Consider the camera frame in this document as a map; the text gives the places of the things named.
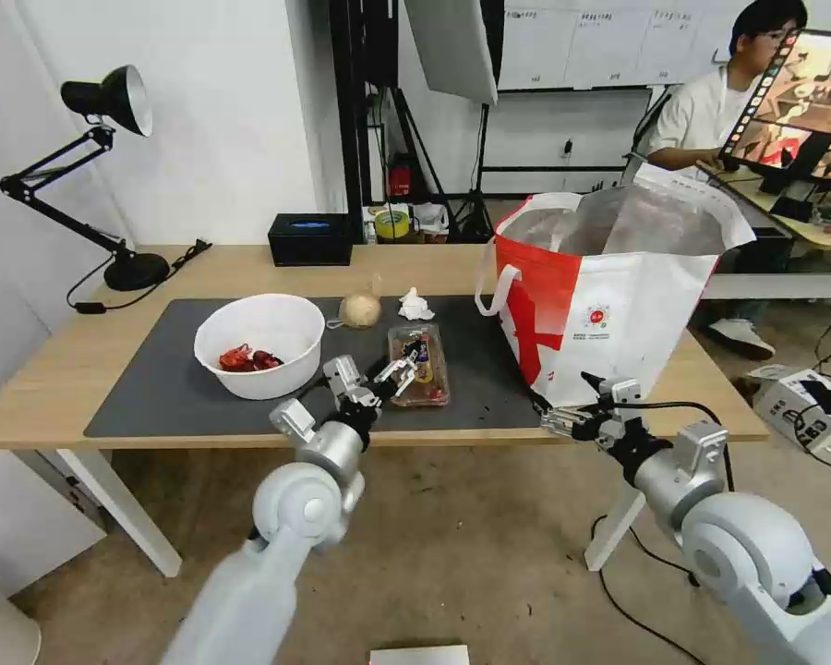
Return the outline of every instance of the whiteboard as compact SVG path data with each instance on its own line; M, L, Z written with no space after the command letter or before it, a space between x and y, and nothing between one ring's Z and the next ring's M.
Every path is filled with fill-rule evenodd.
M729 60L749 0L506 0L499 88L683 83ZM807 0L831 30L831 0Z

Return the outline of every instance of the lamp arm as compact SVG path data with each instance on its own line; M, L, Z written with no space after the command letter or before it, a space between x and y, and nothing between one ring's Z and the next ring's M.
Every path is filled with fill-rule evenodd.
M88 141L95 141L98 148L84 155L80 159L66 166L59 166L56 168L40 171L47 164L54 162L59 157L73 151L77 147L87 143ZM58 222L66 229L73 231L79 236L85 237L90 242L95 243L99 247L114 254L118 259L126 259L133 256L131 249L126 247L125 240L112 240L101 231L79 222L70 215L54 208L48 203L37 198L37 190L46 187L55 180L77 170L85 163L89 163L99 155L105 154L114 146L114 130L105 125L98 125L90 129L86 134L79 139L68 143L64 148L53 152L52 154L32 164L23 171L19 171L13 175L7 175L0 180L0 190L11 199L24 203L29 208L39 212L46 217L49 217L54 222ZM39 182L29 184L29 181L39 179Z

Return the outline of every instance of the man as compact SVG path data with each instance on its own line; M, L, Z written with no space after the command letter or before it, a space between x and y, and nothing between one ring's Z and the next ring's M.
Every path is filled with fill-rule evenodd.
M729 63L683 86L662 109L650 135L649 162L669 171L695 174L704 162L722 168L720 150L741 117L760 76L767 70L790 30L805 28L801 0L756 0L736 19ZM787 243L751 243L740 250L738 273L783 272ZM768 360L776 349L754 330L765 302L739 301L730 316L709 328L719 342L742 356Z

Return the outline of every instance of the black lamp shade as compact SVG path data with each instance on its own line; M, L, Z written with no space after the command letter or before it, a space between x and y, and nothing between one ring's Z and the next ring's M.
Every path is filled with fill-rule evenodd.
M101 83L62 84L62 101L75 113L107 115L120 127L144 137L151 135L151 105L141 75L132 65L118 67Z

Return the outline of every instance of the glasses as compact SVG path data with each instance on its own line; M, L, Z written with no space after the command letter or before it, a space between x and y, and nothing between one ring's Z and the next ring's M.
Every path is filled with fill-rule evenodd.
M774 42L781 42L783 39L788 37L788 30L771 30L769 32L761 32L758 37L766 37Z

